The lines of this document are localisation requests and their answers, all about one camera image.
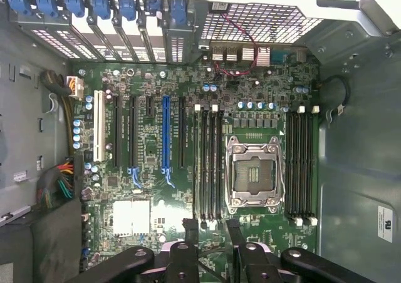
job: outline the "gray metal side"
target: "gray metal side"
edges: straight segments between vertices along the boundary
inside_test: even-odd
[[[36,202],[36,181],[43,169],[66,155],[63,113],[47,113],[49,92],[38,82],[44,69],[66,74],[65,61],[34,44],[5,19],[0,21],[0,216]],[[39,120],[43,119],[43,132]],[[28,179],[14,181],[14,174]]]
[[[320,254],[383,283],[399,282],[401,267],[399,38],[369,48],[363,66],[346,74],[349,104],[330,128],[320,128]],[[338,74],[341,68],[322,73]],[[384,219],[392,240],[378,236],[383,208],[393,214]]]

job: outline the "blue latch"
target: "blue latch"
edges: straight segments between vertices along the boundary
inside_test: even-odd
[[[85,15],[85,5],[83,0],[65,0],[67,10],[73,13],[76,17],[82,18]]]
[[[185,0],[171,0],[170,1],[170,15],[178,25],[187,24],[187,1]]]
[[[36,0],[36,5],[43,14],[49,15],[52,18],[58,17],[56,0]]]
[[[32,16],[33,12],[28,0],[8,0],[10,8],[17,13]]]
[[[162,0],[146,0],[145,12],[154,15],[157,11],[162,10]]]
[[[110,3],[108,0],[92,0],[93,11],[103,20],[110,19]]]
[[[120,1],[120,13],[126,17],[128,21],[135,20],[137,10],[135,9],[135,0],[118,0]]]

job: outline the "red cable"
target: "red cable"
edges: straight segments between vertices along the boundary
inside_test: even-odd
[[[227,72],[227,70],[220,68],[218,62],[215,62],[215,67],[216,67],[216,69],[217,69],[218,71],[221,71],[221,72],[223,72],[224,74],[226,74],[226,75],[228,75],[228,76],[237,77],[237,76],[241,76],[241,75],[247,75],[247,74],[249,74],[249,73],[251,72],[251,69],[255,67],[256,61],[258,60],[258,54],[259,54],[258,45],[256,44],[254,38],[253,38],[245,29],[243,29],[242,27],[240,27],[238,24],[234,23],[231,19],[229,19],[229,18],[227,17],[226,14],[221,14],[221,16],[222,16],[228,23],[231,23],[232,25],[234,25],[240,32],[242,32],[242,33],[245,34],[249,39],[251,39],[253,45],[255,45],[255,48],[256,48],[256,57],[254,58],[254,60],[253,60],[253,62],[252,62],[252,64],[251,64],[251,67],[249,68],[249,70],[247,70],[247,71],[245,71],[245,72],[240,72],[240,73],[237,73],[237,74],[235,74],[235,73],[234,73],[234,74],[231,74],[231,73]]]

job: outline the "label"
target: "label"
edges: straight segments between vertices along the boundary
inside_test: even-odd
[[[377,208],[377,235],[388,241],[393,242],[393,210],[378,206]]]
[[[212,10],[213,11],[227,11],[228,3],[213,3]]]
[[[14,174],[14,182],[22,182],[28,179],[28,171],[16,172]]]

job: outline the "screw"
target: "screw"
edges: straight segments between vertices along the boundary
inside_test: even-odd
[[[254,244],[246,244],[246,248],[248,250],[256,250],[256,245],[254,245]]]
[[[146,255],[146,252],[144,250],[138,250],[138,252],[135,253],[135,256],[144,256]]]
[[[186,245],[186,244],[179,244],[179,245],[178,245],[178,248],[179,248],[180,250],[186,250],[186,249],[188,249],[188,245]]]
[[[241,200],[239,198],[235,198],[235,199],[232,200],[232,204],[236,205],[236,206],[240,205],[241,204]]]
[[[352,37],[353,37],[353,31],[346,31],[346,32],[345,32],[345,36],[346,36],[347,38],[352,38]]]
[[[393,51],[391,49],[386,50],[384,53],[386,58],[391,58],[393,56]]]
[[[301,253],[298,252],[297,250],[290,250],[290,251],[289,251],[289,254],[290,254],[291,256],[295,257],[295,258],[301,257]]]

